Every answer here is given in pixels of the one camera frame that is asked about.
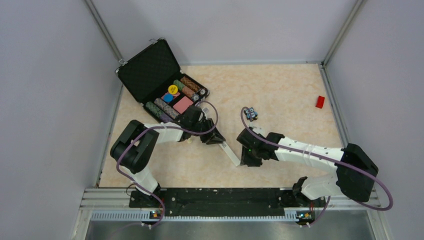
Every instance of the red block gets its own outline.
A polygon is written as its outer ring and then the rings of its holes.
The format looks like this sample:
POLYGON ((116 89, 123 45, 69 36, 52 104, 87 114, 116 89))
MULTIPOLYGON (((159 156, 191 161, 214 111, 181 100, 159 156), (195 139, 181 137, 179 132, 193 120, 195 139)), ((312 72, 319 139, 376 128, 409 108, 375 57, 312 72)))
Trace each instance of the red block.
POLYGON ((325 100, 326 98, 325 97, 323 97, 323 96, 318 96, 318 100, 316 101, 316 105, 315 105, 315 107, 317 107, 317 108, 319 108, 319 109, 322 109, 323 108, 323 106, 324 106, 324 100, 325 100))

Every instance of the gray floor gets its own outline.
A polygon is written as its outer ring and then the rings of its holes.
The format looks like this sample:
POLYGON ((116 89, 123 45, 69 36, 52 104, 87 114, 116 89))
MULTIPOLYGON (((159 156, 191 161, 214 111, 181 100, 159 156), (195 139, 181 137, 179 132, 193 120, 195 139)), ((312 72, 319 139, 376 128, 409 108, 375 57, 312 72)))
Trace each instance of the gray floor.
MULTIPOLYGON (((289 222, 162 222, 152 230, 139 225, 111 240, 374 240, 365 211, 328 211, 311 228, 289 222)), ((86 240, 105 240, 128 222, 92 221, 86 240)))

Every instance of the table surface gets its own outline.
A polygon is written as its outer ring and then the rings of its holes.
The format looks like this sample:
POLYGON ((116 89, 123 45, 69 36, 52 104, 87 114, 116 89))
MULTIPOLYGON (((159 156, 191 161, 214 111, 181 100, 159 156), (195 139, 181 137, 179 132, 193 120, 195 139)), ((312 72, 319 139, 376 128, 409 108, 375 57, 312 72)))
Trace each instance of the table surface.
MULTIPOLYGON (((236 138, 243 130, 240 111, 245 106, 254 107, 258 120, 253 124, 263 128, 266 133, 281 133, 319 146, 342 146, 316 64, 207 65, 181 68, 210 89, 207 100, 218 110, 217 128, 239 158, 242 146, 236 138), (318 96, 325 97, 322 109, 315 107, 318 96)), ((157 123, 124 89, 109 149, 127 124, 134 119, 146 124, 157 123)), ((236 167, 218 145, 203 144, 198 137, 192 139, 191 143, 172 142, 155 147, 148 166, 161 187, 291 187, 301 177, 325 174, 302 164, 275 160, 264 160, 261 167, 236 167)), ((129 184, 130 180, 116 171, 116 161, 107 155, 99 186, 127 187, 129 184)))

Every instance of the white wall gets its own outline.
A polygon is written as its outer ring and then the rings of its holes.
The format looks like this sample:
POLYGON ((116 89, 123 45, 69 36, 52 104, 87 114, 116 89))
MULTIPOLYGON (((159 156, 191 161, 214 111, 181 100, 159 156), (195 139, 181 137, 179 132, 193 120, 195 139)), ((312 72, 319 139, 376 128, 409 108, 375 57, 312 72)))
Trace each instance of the white wall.
POLYGON ((94 0, 126 60, 165 37, 180 64, 324 59, 355 0, 94 0))
POLYGON ((117 66, 83 1, 0 1, 0 239, 70 238, 117 66))
POLYGON ((400 240, 422 239, 423 10, 422 0, 368 1, 328 67, 351 140, 393 193, 386 216, 400 240))

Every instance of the yellow button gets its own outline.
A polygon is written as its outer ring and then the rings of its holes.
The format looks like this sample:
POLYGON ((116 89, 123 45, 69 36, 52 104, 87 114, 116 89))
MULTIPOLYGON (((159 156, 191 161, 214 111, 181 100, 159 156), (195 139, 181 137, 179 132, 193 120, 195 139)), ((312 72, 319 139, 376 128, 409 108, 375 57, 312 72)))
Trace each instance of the yellow button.
POLYGON ((178 87, 176 85, 171 85, 168 87, 168 92, 170 94, 176 94, 178 92, 178 87))

